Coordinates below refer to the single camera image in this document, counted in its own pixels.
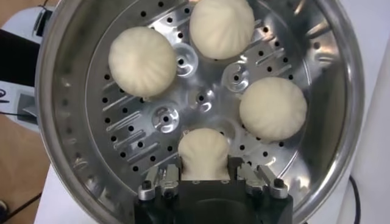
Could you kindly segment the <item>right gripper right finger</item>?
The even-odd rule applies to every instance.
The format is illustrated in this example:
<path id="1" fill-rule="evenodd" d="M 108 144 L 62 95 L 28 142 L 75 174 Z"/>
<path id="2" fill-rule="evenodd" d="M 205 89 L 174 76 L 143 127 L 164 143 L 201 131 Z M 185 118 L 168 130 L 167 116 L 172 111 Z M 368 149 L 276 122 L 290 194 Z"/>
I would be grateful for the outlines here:
<path id="1" fill-rule="evenodd" d="M 243 180 L 246 192 L 253 195 L 256 192 L 267 189 L 270 195 L 276 199 L 288 197 L 288 187 L 281 178 L 266 165 L 258 165 L 255 170 L 245 163 L 241 157 L 228 157 L 228 171 L 232 180 Z"/>

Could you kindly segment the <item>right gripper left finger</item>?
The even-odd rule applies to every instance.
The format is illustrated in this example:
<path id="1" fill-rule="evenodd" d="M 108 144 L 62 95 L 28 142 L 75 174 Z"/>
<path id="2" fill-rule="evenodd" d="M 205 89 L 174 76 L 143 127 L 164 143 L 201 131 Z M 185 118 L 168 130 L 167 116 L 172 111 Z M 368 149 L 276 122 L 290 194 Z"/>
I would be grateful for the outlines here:
<path id="1" fill-rule="evenodd" d="M 174 198 L 179 191 L 181 173 L 182 160 L 180 157 L 165 166 L 153 166 L 147 171 L 145 178 L 138 186 L 138 200 L 157 201 Z"/>

